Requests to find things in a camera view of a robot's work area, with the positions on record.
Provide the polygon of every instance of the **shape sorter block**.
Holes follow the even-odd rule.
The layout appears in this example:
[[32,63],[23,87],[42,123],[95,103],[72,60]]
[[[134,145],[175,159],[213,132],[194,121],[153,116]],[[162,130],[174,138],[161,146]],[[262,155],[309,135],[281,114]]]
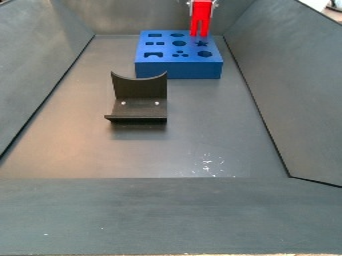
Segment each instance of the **shape sorter block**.
[[211,36],[190,36],[189,30],[146,30],[135,56],[136,78],[167,71],[171,79],[219,79],[223,59]]

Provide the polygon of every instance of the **black plastic piece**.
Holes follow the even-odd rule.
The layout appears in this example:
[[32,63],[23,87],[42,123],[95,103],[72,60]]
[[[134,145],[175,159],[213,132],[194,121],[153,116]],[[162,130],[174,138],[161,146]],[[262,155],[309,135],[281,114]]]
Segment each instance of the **black plastic piece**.
[[111,72],[115,91],[111,122],[167,121],[167,72],[162,75],[130,79]]

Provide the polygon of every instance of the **curved cutout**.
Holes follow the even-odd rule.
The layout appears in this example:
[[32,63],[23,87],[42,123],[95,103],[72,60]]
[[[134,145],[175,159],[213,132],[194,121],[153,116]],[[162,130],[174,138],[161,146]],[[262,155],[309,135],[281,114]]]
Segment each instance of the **curved cutout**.
[[198,52],[198,56],[209,58],[213,56],[213,53],[209,51],[201,51],[201,52]]
[[171,36],[173,36],[173,37],[183,37],[183,36],[185,36],[185,34],[174,33],[174,34],[171,34]]
[[174,41],[173,42],[173,45],[175,45],[175,46],[185,46],[187,44],[187,42],[185,42],[185,41]]

